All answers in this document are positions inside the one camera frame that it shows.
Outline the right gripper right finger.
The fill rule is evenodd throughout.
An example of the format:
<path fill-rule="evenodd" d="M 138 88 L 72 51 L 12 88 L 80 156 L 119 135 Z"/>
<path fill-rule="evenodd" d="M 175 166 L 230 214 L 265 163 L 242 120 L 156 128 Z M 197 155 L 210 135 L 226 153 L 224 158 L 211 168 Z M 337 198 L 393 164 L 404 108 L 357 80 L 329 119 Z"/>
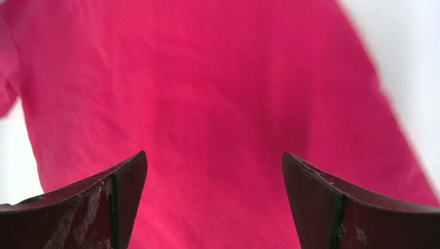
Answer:
<path fill-rule="evenodd" d="M 439 248 L 439 208 L 362 188 L 291 153 L 282 157 L 301 248 Z"/>

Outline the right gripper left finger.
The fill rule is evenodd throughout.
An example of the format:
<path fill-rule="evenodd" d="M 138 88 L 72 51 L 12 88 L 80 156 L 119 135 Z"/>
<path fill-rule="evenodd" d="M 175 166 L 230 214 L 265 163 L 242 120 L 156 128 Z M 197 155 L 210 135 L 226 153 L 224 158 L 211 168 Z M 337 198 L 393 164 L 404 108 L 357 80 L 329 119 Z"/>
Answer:
<path fill-rule="evenodd" d="M 1 205 L 1 248 L 127 248 L 146 153 L 60 189 Z"/>

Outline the magenta t shirt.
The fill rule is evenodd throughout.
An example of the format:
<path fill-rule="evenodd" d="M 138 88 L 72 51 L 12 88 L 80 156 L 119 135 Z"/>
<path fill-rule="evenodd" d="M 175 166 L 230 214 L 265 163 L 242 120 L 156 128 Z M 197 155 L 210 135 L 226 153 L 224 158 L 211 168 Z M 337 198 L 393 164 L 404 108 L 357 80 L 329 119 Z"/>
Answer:
<path fill-rule="evenodd" d="M 146 151 L 131 248 L 298 248 L 284 152 L 438 204 L 336 1 L 5 1 L 17 98 L 45 192 Z"/>

